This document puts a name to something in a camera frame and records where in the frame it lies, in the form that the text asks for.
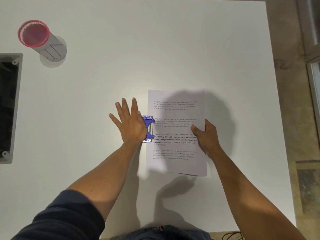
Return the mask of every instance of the tabletop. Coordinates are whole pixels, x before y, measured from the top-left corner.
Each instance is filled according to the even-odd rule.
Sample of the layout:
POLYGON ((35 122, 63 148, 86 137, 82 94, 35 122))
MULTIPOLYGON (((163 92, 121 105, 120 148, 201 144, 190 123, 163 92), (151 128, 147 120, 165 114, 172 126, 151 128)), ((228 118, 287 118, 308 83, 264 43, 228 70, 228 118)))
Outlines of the tabletop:
MULTIPOLYGON (((264 2, 1 0, 0 52, 23 53, 13 161, 0 165, 0 236, 11 238, 122 141, 109 113, 122 97, 147 113, 148 89, 206 89, 206 118, 226 153, 295 224, 264 2), (18 27, 41 20, 67 45, 44 66, 18 27)), ((209 177, 150 173, 145 145, 103 237, 173 224, 237 230, 213 163, 209 177)))

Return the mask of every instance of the cylindrical container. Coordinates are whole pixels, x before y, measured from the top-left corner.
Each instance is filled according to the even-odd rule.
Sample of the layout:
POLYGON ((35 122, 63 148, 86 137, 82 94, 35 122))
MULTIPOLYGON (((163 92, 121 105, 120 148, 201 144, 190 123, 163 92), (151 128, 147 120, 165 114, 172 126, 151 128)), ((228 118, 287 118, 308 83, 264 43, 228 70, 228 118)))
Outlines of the cylindrical container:
POLYGON ((18 38, 23 45, 34 49, 51 62, 61 61, 67 55, 66 46, 39 20, 29 20, 22 24, 18 38))

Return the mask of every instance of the paper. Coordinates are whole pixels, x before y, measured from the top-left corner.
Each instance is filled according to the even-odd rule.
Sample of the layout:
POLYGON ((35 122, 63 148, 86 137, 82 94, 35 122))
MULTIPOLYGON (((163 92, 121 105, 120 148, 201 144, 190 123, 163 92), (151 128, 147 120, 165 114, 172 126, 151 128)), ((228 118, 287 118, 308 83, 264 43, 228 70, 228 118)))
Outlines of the paper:
POLYGON ((206 176, 206 155, 190 129, 205 129, 205 91, 148 90, 148 115, 155 138, 146 145, 146 169, 206 176))

